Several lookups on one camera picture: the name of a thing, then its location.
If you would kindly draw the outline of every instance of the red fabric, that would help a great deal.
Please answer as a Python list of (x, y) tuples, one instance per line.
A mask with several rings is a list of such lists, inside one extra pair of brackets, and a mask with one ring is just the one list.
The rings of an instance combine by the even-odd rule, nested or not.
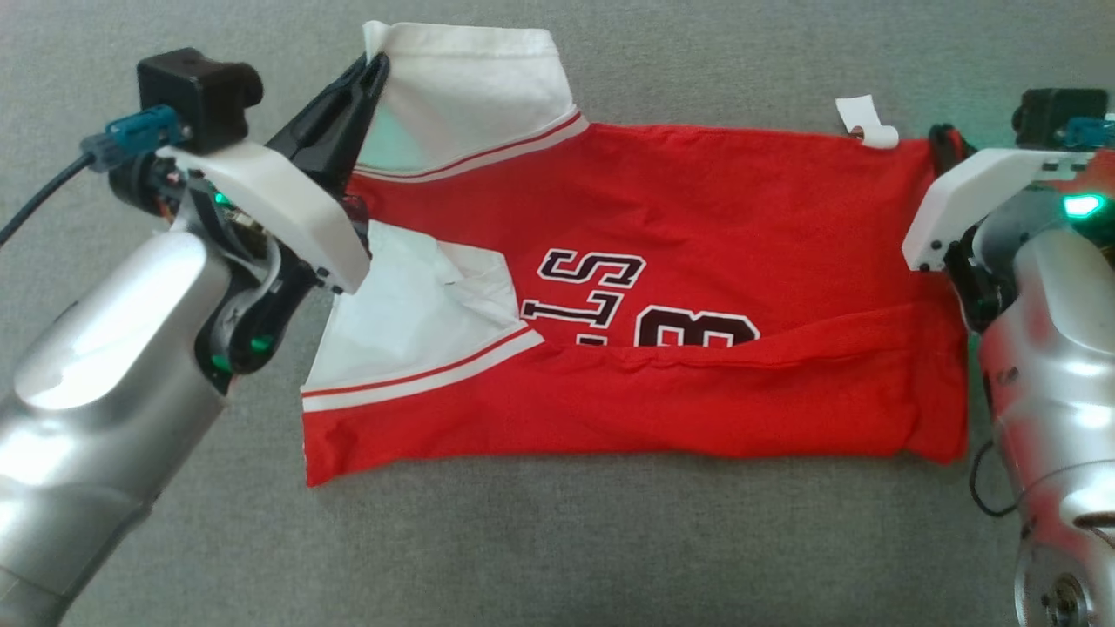
[[(594, 124), (545, 151), (420, 184), (353, 177), (375, 219), (497, 250), (520, 302), (585, 308), (551, 249), (639, 255), (607, 329), (531, 320), (545, 344), (467, 380), (304, 415), (309, 483), (399, 459), (691, 451), (891, 455), (966, 446), (966, 332), (942, 276), (901, 242), (929, 145)], [(733, 347), (634, 346), (650, 306), (746, 316)], [(368, 325), (375, 325), (368, 320)], [(578, 346), (578, 334), (608, 346)]]

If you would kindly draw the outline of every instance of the red stripe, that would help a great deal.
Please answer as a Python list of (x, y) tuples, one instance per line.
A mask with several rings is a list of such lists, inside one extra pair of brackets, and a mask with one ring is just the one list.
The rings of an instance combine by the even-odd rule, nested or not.
[(482, 153), (476, 153), (475, 155), (468, 155), (466, 157), (463, 157), (463, 158), (460, 158), (458, 161), (455, 161), (455, 162), (450, 163), (449, 165), (444, 165), (442, 167), (438, 167), (437, 170), (430, 170), (429, 172), (423, 172), (420, 174), (380, 174), (380, 173), (375, 173), (375, 172), (360, 172), (360, 171), (357, 171), (357, 172), (360, 173), (360, 174), (372, 174), (374, 176), (379, 176), (379, 177), (384, 177), (384, 179), (421, 179), (423, 176), (430, 176), (430, 175), (434, 175), (434, 174), (440, 174), (442, 172), (445, 172), (446, 170), (453, 170), (454, 167), (457, 167), (459, 165), (463, 165), (465, 163), (468, 163), (469, 161), (473, 161), (475, 158), (479, 158), (482, 156), (487, 156), (487, 155), (491, 155), (491, 154), (494, 154), (494, 153), (498, 153), (501, 151), (506, 151), (506, 149), (510, 149), (510, 148), (514, 148), (516, 146), (522, 146), (524, 144), (530, 144), (530, 143), (533, 143), (533, 142), (539, 142), (541, 139), (545, 139), (546, 137), (553, 135), (554, 133), (558, 133), (559, 131), (562, 131), (563, 128), (569, 128), (574, 122), (576, 122), (579, 119), (581, 119), (581, 113), (580, 112), (578, 112), (576, 115), (574, 115), (573, 117), (569, 118), (568, 120), (561, 123), (560, 125), (551, 128), (550, 131), (546, 131), (542, 135), (537, 135), (537, 136), (534, 136), (534, 137), (527, 137), (526, 139), (520, 139), (518, 142), (515, 142), (513, 144), (507, 144), (507, 145), (504, 145), (504, 146), (497, 146), (495, 148), (491, 148), (491, 149), (484, 151)]
[(479, 353), (475, 353), (473, 355), (469, 355), (468, 357), (465, 357), (464, 359), (462, 359), (459, 361), (449, 364), (448, 366), (442, 366), (440, 368), (436, 368), (434, 370), (427, 370), (425, 373), (419, 373), (417, 375), (410, 375), (409, 377), (403, 377), (403, 378), (398, 378), (398, 379), (385, 380), (385, 382), (379, 382), (379, 383), (369, 383), (369, 384), (365, 384), (365, 385), (356, 385), (356, 386), (352, 386), (352, 387), (336, 387), (336, 388), (328, 388), (328, 389), (314, 389), (314, 390), (311, 390), (311, 392), (303, 392), (302, 393), (302, 398), (310, 398), (311, 396), (329, 396), (329, 395), (332, 395), (332, 394), (347, 394), (349, 392), (361, 392), (361, 390), (365, 390), (365, 389), (376, 389), (377, 387), (387, 387), (387, 386), (391, 386), (391, 385), (399, 385), (399, 384), (404, 384), (404, 383), (410, 383), (413, 380), (423, 379), (423, 378), (426, 378), (426, 377), (432, 377), (434, 375), (439, 375), (439, 374), (442, 374), (442, 373), (444, 373), (446, 370), (452, 370), (454, 368), (458, 368), (458, 367), (464, 366), (465, 364), (467, 364), (469, 361), (478, 359), (478, 358), (487, 355), (488, 353), (492, 353), (496, 348), (498, 348), (498, 347), (507, 344), (508, 341), (511, 341), (511, 340), (513, 340), (513, 339), (515, 339), (515, 338), (517, 338), (517, 337), (520, 337), (520, 336), (529, 332), (530, 330), (531, 330), (530, 327), (523, 327), (522, 329), (520, 329), (520, 330), (511, 334), (510, 336), (507, 336), (507, 337), (503, 338), (502, 340), (493, 344), (492, 346), (485, 348), (484, 350), (481, 350)]

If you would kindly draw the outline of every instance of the white stripe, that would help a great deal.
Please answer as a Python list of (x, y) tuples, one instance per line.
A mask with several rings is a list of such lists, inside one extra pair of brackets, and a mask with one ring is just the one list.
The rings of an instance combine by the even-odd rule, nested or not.
[(467, 361), (456, 368), (453, 368), (452, 370), (445, 370), (436, 375), (396, 385), (387, 385), (384, 387), (375, 387), (357, 392), (330, 394), (327, 396), (306, 397), (302, 398), (302, 411), (309, 413), (324, 412), (328, 409), (342, 409), (346, 407), (358, 407), (360, 405), (380, 403), (382, 401), (390, 401), (391, 398), (401, 398), (404, 396), (411, 396), (415, 394), (421, 394), (423, 392), (445, 387), (449, 384), (463, 382), (467, 378), (474, 377), (493, 366), (511, 359), (520, 353), (539, 346), (543, 341), (544, 339), (537, 331), (527, 331), (515, 339), (512, 339), (506, 344), (481, 355), (472, 361)]
[[(558, 120), (555, 120), (553, 124), (550, 124), (546, 128), (543, 128), (543, 129), (539, 131), (537, 133), (535, 133), (535, 135), (545, 135), (549, 132), (550, 128), (554, 128), (556, 126), (561, 126), (562, 124), (569, 122), (570, 117), (575, 116), (575, 115), (578, 115), (578, 110), (574, 108), (569, 114), (563, 115), (561, 118), (559, 118)], [(492, 152), (492, 153), (488, 153), (486, 155), (478, 156), (478, 157), (475, 157), (475, 158), (462, 157), (462, 158), (466, 158), (468, 161), (465, 161), (464, 163), (455, 165), (455, 166), (453, 166), (453, 167), (450, 167), (448, 170), (443, 170), (440, 172), (434, 172), (432, 174), (427, 174), (427, 175), (424, 175), (424, 176), (415, 176), (415, 174), (420, 174), (419, 172), (415, 172), (413, 174), (410, 174), (410, 173), (404, 174), (405, 176), (408, 176), (408, 177), (403, 179), (403, 177), (399, 177), (400, 173), (398, 173), (398, 172), (385, 172), (385, 171), (381, 171), (381, 170), (371, 170), (371, 168), (363, 167), (363, 166), (360, 166), (360, 165), (356, 166), (356, 168), (353, 170), (353, 174), (359, 174), (361, 176), (367, 176), (369, 179), (379, 179), (381, 181), (391, 181), (394, 183), (427, 183), (429, 181), (437, 181), (439, 179), (448, 179), (450, 176), (456, 176), (457, 174), (462, 174), (462, 173), (468, 172), (471, 170), (476, 170), (477, 167), (483, 167), (485, 165), (492, 165), (493, 163), (498, 163), (501, 161), (507, 161), (510, 158), (522, 156), (522, 155), (525, 155), (525, 154), (529, 154), (529, 153), (534, 153), (534, 152), (537, 152), (537, 151), (544, 151), (544, 149), (550, 148), (552, 146), (556, 146), (558, 144), (564, 142), (565, 139), (569, 139), (571, 137), (575, 137), (576, 135), (580, 135), (581, 133), (583, 133), (588, 128), (589, 128), (589, 120), (585, 119), (584, 116), (581, 116), (580, 119), (578, 119), (576, 122), (573, 122), (572, 124), (570, 124), (565, 128), (562, 128), (561, 131), (558, 131), (556, 133), (554, 133), (552, 135), (549, 135), (546, 137), (542, 137), (542, 138), (533, 141), (533, 142), (527, 141), (525, 143), (522, 143), (522, 144), (518, 144), (518, 145), (514, 145), (514, 146), (511, 146), (511, 147), (507, 147), (507, 148), (504, 148), (504, 149), (495, 151), (495, 152)], [(526, 138), (525, 137), (524, 138), (518, 138), (518, 139), (515, 139), (514, 142), (508, 142), (508, 144), (515, 144), (517, 142), (524, 142), (524, 139), (526, 139)]]

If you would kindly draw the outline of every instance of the striped trim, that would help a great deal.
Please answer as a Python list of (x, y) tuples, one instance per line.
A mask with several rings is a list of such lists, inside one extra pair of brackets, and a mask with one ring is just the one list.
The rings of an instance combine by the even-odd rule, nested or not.
[(303, 392), (302, 411), (310, 413), (357, 407), (445, 387), (474, 377), (543, 341), (537, 331), (524, 326), (478, 353), (440, 368), (351, 387)]
[(394, 181), (397, 183), (426, 183), (428, 181), (437, 181), (438, 179), (448, 179), (449, 176), (455, 176), (457, 174), (468, 172), (469, 170), (476, 170), (477, 167), (514, 158), (527, 153), (543, 151), (560, 144), (565, 139), (574, 137), (588, 128), (589, 120), (581, 115), (581, 112), (573, 109), (569, 114), (568, 118), (559, 119), (553, 127), (543, 131), (539, 135), (468, 155), (436, 170), (414, 174), (392, 174), (382, 170), (372, 170), (370, 167), (357, 165), (353, 170), (353, 174), (359, 174), (369, 179), (378, 179), (380, 181)]

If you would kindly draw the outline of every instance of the green led indicator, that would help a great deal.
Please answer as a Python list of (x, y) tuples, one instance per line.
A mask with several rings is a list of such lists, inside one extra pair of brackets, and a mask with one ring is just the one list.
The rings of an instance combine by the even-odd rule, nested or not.
[(1065, 205), (1065, 214), (1069, 218), (1087, 218), (1099, 211), (1106, 204), (1103, 196), (1097, 194), (1083, 194), (1078, 196), (1065, 196), (1061, 200)]
[(232, 374), (232, 366), (229, 364), (229, 359), (226, 359), (225, 357), (221, 355), (214, 355), (212, 361), (214, 368), (221, 370), (222, 373), (229, 373), (230, 375)]
[(275, 338), (271, 336), (260, 336), (256, 338), (252, 338), (252, 350), (256, 353), (266, 353), (271, 350), (271, 347), (274, 346), (274, 343)]

